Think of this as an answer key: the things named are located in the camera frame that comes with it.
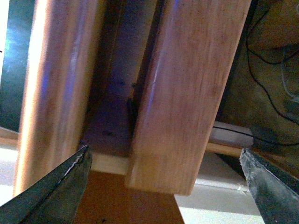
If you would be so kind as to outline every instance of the wooden frame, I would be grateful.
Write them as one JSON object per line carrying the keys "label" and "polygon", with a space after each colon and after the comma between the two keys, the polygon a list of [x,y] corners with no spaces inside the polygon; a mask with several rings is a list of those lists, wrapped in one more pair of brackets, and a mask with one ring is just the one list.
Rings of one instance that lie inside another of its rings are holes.
{"label": "wooden frame", "polygon": [[15,195],[77,150],[104,9],[101,0],[36,1]]}
{"label": "wooden frame", "polygon": [[165,2],[131,145],[128,187],[192,191],[249,5]]}

